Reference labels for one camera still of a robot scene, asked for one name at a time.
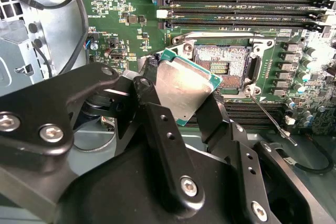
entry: cable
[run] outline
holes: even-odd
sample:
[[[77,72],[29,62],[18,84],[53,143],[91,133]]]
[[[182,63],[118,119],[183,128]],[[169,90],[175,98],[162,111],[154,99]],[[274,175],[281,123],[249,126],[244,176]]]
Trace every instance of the cable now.
[[[272,121],[272,123],[274,124],[274,126],[277,128],[277,130],[279,131],[279,133],[281,134],[281,136],[285,139],[287,139],[288,141],[290,141],[294,146],[297,146],[298,144],[289,136],[285,133],[285,131],[280,127],[280,125],[278,124],[278,122],[267,112],[267,110],[264,109],[263,106],[261,106],[261,104],[257,101],[257,99],[251,95],[251,99],[259,106],[259,108],[261,108],[261,110],[268,116],[268,118]]]
[[[74,144],[74,148],[76,150],[78,150],[79,152],[84,152],[84,153],[90,153],[90,152],[98,152],[101,151],[102,149],[106,148],[110,143],[113,142],[113,140],[116,139],[116,134],[114,133],[114,135],[111,137],[110,140],[108,140],[105,144],[97,147],[97,148],[93,148],[93,149],[82,149],[79,148],[77,145]]]
[[[262,133],[260,133],[260,135],[261,135],[261,137],[263,137],[264,139],[266,139],[269,143],[273,143],[273,140],[271,138],[269,138],[267,135],[264,135]],[[306,136],[313,143],[313,145],[315,145],[316,149],[319,150],[321,152],[321,154],[323,156],[325,156],[325,158],[327,159],[328,165],[325,168],[322,168],[322,169],[313,169],[313,168],[308,168],[306,166],[303,166],[303,165],[299,164],[292,157],[290,157],[287,154],[287,152],[285,152],[285,150],[282,148],[281,145],[280,145],[281,146],[280,148],[276,148],[277,153],[289,165],[294,165],[296,168],[301,169],[301,170],[303,170],[305,172],[313,173],[313,174],[325,174],[325,173],[330,172],[334,168],[334,161],[333,161],[332,157],[330,156],[330,154],[318,142],[316,142],[312,138],[311,135],[306,134]]]
[[[34,42],[32,42],[32,45],[33,45],[34,49],[38,52],[38,54],[44,60],[45,65],[47,65],[49,78],[52,78],[53,72],[51,70],[51,67],[50,67],[50,64],[49,64],[49,61],[48,61],[47,57],[44,55],[44,53],[42,53],[42,51],[37,47],[37,45]]]
[[[51,5],[51,6],[43,5],[40,2],[37,2],[35,0],[20,0],[20,1],[24,2],[25,4],[29,5],[32,8],[36,8],[38,10],[43,10],[43,9],[58,9],[58,8],[62,8],[64,6],[66,6],[67,4],[69,4],[72,0],[64,0],[60,4]]]
[[[82,49],[82,45],[85,43],[87,36],[88,36],[88,32],[89,32],[89,20],[88,20],[88,15],[86,13],[85,10],[85,6],[83,3],[83,0],[76,0],[77,4],[78,4],[78,8],[79,8],[79,14],[80,14],[80,18],[82,21],[82,35],[79,38],[79,41],[74,49],[74,51],[72,52],[68,62],[64,65],[64,67],[62,68],[62,70],[59,72],[59,74],[68,72],[72,69],[72,67],[74,66],[78,55]]]
[[[318,143],[316,142],[311,135],[306,134],[307,138],[315,145],[316,149],[320,151],[320,153],[325,156],[325,158],[328,160],[328,165],[323,169],[312,169],[308,168],[306,166],[300,165],[299,163],[295,163],[294,166],[309,173],[314,174],[324,174],[330,172],[334,168],[334,161],[330,154]]]

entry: green circuit board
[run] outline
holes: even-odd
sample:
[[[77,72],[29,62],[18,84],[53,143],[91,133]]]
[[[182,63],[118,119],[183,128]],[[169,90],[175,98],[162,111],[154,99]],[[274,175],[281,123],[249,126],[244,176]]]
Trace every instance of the green circuit board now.
[[[265,50],[260,63],[256,86],[263,104],[283,104],[288,98],[295,102],[291,109],[298,109],[297,122],[293,126],[313,127],[317,134],[327,134],[334,125],[333,79],[326,69],[336,64],[333,48],[336,22],[330,21],[334,9],[327,4],[330,0],[83,0],[89,17],[89,35],[94,35],[98,50],[89,50],[92,61],[113,66],[119,73],[125,70],[139,71],[138,60],[172,45],[176,36],[192,31],[224,31],[228,33],[258,33],[275,38],[275,45]],[[168,16],[158,17],[157,10]],[[326,30],[315,28],[320,18],[329,20]],[[286,69],[290,76],[283,93],[276,93],[275,81],[279,78],[281,64],[286,63],[282,55],[288,52],[288,44],[299,45],[290,53],[295,57],[292,67]],[[220,47],[249,47],[247,38],[198,38],[195,45]],[[314,68],[302,66],[307,50],[315,48],[323,57],[310,57]],[[304,71],[311,77],[302,81],[298,72]],[[304,92],[294,88],[300,84]],[[222,88],[221,93],[233,94],[235,89]],[[248,98],[227,98],[229,102],[250,102]],[[315,117],[309,124],[301,121],[309,110]]]

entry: black plastic part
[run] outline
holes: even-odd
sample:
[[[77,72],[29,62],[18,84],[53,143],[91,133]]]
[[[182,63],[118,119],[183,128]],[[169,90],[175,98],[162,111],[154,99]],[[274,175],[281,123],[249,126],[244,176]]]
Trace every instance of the black plastic part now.
[[[206,200],[197,214],[179,219],[161,204],[161,192],[166,188],[160,183],[162,178],[156,172],[151,152],[143,139],[75,180],[60,200],[54,223],[233,223],[229,201],[236,201],[237,197],[230,197],[226,190],[228,165],[187,149],[205,186]]]
[[[102,68],[112,75],[102,72]],[[113,87],[117,80],[115,70],[93,63],[1,97],[1,113],[17,116],[20,126],[0,132],[0,163],[37,172],[49,172],[62,165],[72,147],[72,128],[84,100]],[[39,131],[46,124],[60,127],[63,138],[56,143],[40,138]]]

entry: capacitor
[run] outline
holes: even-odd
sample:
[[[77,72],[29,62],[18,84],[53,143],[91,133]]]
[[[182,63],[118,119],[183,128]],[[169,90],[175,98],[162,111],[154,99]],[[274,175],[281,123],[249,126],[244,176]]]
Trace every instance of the capacitor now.
[[[108,47],[108,48],[105,50],[105,52],[104,52],[104,56],[105,56],[106,58],[108,58],[108,57],[110,56],[111,52],[112,52],[112,48],[109,48],[109,47]]]
[[[301,119],[301,123],[303,124],[304,127],[308,127],[311,124],[311,122],[307,121],[305,118]]]
[[[288,99],[286,100],[286,103],[287,103],[288,107],[290,107],[290,108],[293,108],[293,107],[295,106],[295,103],[294,103],[293,100],[290,99],[290,98],[288,98]]]
[[[298,77],[299,77],[302,81],[304,81],[304,82],[310,80],[310,74],[308,74],[308,73],[306,73],[306,72],[304,72],[304,71],[299,72],[299,73],[298,73]]]
[[[306,121],[311,122],[314,119],[314,116],[309,111],[304,112],[302,115],[306,119]]]
[[[307,69],[312,69],[313,67],[313,61],[310,58],[304,58],[302,61],[302,65],[306,67]]]
[[[298,93],[304,93],[306,88],[300,84],[300,83],[297,83],[294,85],[294,89],[298,92]]]
[[[318,58],[319,55],[323,55],[321,54],[322,52],[310,47],[307,49],[306,54],[308,54],[309,56],[311,56],[312,58]]]
[[[326,108],[324,106],[320,106],[318,107],[318,110],[319,112],[323,113],[326,110]]]

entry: wire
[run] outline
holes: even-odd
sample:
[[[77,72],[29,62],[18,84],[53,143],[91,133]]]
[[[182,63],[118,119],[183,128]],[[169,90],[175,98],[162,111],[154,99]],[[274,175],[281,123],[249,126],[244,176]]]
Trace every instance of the wire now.
[[[57,4],[57,5],[51,5],[51,6],[45,6],[44,9],[58,9],[66,6],[69,4],[72,0],[64,0],[62,3]]]
[[[114,133],[114,135],[111,137],[110,140],[108,140],[105,144],[97,147],[97,148],[93,148],[93,149],[82,149],[79,148],[77,145],[74,144],[74,148],[76,150],[78,150],[79,152],[84,152],[84,153],[90,153],[90,152],[98,152],[101,151],[102,149],[106,148],[109,144],[111,144],[113,142],[113,140],[116,139],[116,134]]]
[[[257,101],[257,99],[251,95],[251,99],[259,106],[259,108],[261,108],[261,110],[268,116],[268,118],[272,121],[272,123],[274,124],[274,126],[277,128],[277,130],[279,131],[279,133],[281,134],[281,136],[285,139],[287,139],[288,141],[290,141],[294,146],[297,146],[298,144],[290,137],[288,136],[285,131],[280,127],[280,125],[278,124],[278,122],[267,112],[267,110],[264,109],[263,106],[261,106],[261,104]]]
[[[87,50],[88,49],[88,45],[91,43],[91,40],[88,40],[88,42],[86,43],[85,45],[85,49]]]
[[[328,165],[323,168],[323,169],[312,169],[308,168],[306,166],[300,165],[299,163],[295,163],[294,166],[309,173],[314,173],[314,174],[324,174],[330,172],[334,168],[334,161],[330,154],[318,143],[316,142],[311,135],[306,134],[306,137],[315,145],[316,149],[320,151],[320,153],[325,156],[325,158],[328,161]]]
[[[38,46],[34,42],[32,42],[32,45],[33,45],[34,49],[38,52],[38,54],[44,60],[44,64],[47,66],[47,69],[48,69],[49,78],[52,78],[53,72],[51,70],[51,66],[49,64],[49,61],[48,61],[47,57],[44,55],[44,53],[38,48]]]
[[[83,0],[76,0],[76,1],[77,1],[77,4],[78,4],[79,14],[80,14],[80,18],[81,18],[82,35],[80,36],[79,41],[78,41],[74,51],[72,52],[69,60],[64,65],[64,67],[59,72],[59,74],[66,73],[66,72],[68,72],[72,69],[72,67],[74,66],[74,64],[75,64],[75,62],[78,58],[78,55],[80,54],[80,51],[82,49],[82,45],[85,43],[86,38],[88,36],[89,20],[88,20],[88,15],[87,15],[86,10],[85,10]]]
[[[22,2],[24,2],[25,4],[29,5],[30,7],[36,8],[38,10],[43,10],[43,9],[59,9],[62,8],[64,6],[66,6],[67,4],[69,4],[72,0],[64,0],[62,3],[57,4],[57,5],[43,5],[40,2],[37,2],[35,0],[20,0]]]

